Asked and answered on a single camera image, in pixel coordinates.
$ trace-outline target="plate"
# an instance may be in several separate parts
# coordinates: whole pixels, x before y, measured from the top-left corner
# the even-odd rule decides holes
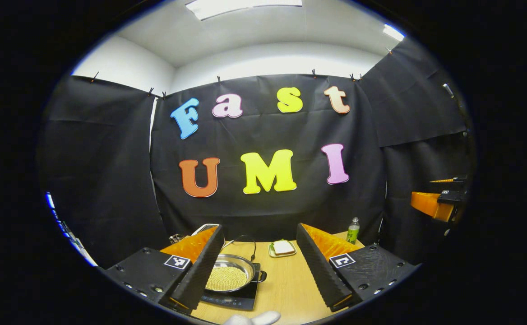
[[[276,251],[274,251],[274,249],[273,249],[273,243],[269,243],[269,245],[268,245],[268,253],[269,253],[269,255],[271,257],[274,257],[274,258],[295,255],[295,253],[297,253],[298,251],[296,250],[296,247],[294,246],[294,243],[292,243],[290,241],[288,241],[288,243],[290,243],[290,245],[292,245],[292,247],[294,248],[294,253],[285,254],[285,255],[276,255]]]

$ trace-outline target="white glove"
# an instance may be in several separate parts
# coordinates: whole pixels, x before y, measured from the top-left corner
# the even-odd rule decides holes
[[[282,315],[278,312],[268,311],[252,319],[243,315],[232,315],[223,325],[271,325],[278,321]]]

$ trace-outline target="white wall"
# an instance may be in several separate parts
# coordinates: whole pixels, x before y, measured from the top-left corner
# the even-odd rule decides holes
[[[222,80],[266,74],[328,74],[359,78],[383,56],[321,43],[272,43],[243,47],[201,59],[175,71],[169,94]]]
[[[124,84],[162,95],[169,92],[175,69],[156,54],[128,41],[113,36],[89,53],[75,68],[73,75]]]

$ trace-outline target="ceiling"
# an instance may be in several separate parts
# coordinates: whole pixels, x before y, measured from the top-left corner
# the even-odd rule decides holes
[[[175,68],[239,47],[316,42],[384,56],[399,42],[384,23],[346,0],[303,0],[302,7],[237,10],[199,21],[185,4],[166,1],[119,31],[119,36],[165,59]]]

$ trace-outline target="bread slice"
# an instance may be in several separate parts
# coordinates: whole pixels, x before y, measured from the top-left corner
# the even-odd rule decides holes
[[[273,251],[276,253],[276,255],[286,255],[294,253],[295,249],[290,244],[290,242],[286,241],[285,239],[282,239],[280,241],[273,242]]]

